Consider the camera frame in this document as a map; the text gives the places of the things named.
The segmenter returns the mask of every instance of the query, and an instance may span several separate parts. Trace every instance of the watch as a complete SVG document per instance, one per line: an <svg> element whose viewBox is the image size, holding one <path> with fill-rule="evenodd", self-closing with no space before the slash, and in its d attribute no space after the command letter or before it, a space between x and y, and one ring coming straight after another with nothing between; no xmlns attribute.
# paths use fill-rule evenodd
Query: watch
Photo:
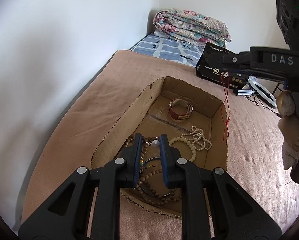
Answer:
<svg viewBox="0 0 299 240"><path fill-rule="evenodd" d="M185 106L187 108L187 112L184 114L177 114L173 110L173 106L175 106L175 105ZM194 108L194 106L191 103L189 103L183 99L180 99L180 98L175 98L169 103L168 113L170 114L171 118L173 118L174 120L182 120L182 119L189 118L190 114L193 111L193 108Z"/></svg>

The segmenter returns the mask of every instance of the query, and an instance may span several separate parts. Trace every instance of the black package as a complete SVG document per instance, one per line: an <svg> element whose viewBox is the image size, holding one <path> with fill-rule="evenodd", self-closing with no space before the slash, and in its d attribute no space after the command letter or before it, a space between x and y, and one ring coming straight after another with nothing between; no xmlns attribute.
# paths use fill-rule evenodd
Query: black package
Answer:
<svg viewBox="0 0 299 240"><path fill-rule="evenodd" d="M200 78L207 79L221 86L223 86L223 82L221 80L221 77L223 77L225 87L228 86L227 82L229 76L229 88L242 89L247 84L249 75L223 72L220 69L214 68L213 66L209 66L205 60L205 57L208 57L208 55L211 53L228 53L237 55L228 49L222 48L220 46L208 42L205 46L203 54L201 55L200 59L196 64L196 75Z"/></svg>

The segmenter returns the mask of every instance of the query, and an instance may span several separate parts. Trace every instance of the rolled comforter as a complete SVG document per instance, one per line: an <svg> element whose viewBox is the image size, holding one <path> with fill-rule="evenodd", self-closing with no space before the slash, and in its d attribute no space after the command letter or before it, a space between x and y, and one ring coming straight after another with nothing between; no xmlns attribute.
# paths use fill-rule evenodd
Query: rolled comforter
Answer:
<svg viewBox="0 0 299 240"><path fill-rule="evenodd" d="M166 8L156 13L153 23L155 35L161 33L199 47L205 47L207 42L225 47L225 41L232 40L225 23L193 11Z"/></svg>

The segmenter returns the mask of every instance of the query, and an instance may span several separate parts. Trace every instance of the folded quilt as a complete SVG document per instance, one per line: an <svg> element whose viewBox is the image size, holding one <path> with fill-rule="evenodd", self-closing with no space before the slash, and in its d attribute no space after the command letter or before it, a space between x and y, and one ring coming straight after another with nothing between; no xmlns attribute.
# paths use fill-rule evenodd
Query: folded quilt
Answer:
<svg viewBox="0 0 299 240"><path fill-rule="evenodd" d="M225 41L232 40L225 23L193 11L166 8L156 13L153 23L169 38L199 47L207 42L225 47Z"/></svg>

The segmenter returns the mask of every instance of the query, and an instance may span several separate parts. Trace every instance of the black cable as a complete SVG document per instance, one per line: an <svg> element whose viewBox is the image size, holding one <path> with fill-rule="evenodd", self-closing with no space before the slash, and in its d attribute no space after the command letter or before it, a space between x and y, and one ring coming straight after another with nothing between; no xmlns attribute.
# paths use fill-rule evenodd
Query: black cable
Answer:
<svg viewBox="0 0 299 240"><path fill-rule="evenodd" d="M246 99L248 99L248 100L251 101L251 102L254 102L254 103L256 104L256 106L259 106L259 103L257 103L257 102L256 102L256 99L255 99L255 98L257 98L258 101L260 102L260 104L262 105L262 107L263 107L264 109L268 109L268 110L270 110L271 112L273 112L274 114L276 114L279 118L282 118L282 116L281 116L279 113L273 111L273 110L270 109L269 107L265 107L265 106L263 105L262 101L259 99L259 97L254 96L254 98L253 98L254 100L250 100L250 99L249 99L250 97L252 97L252 96L245 96Z"/></svg>

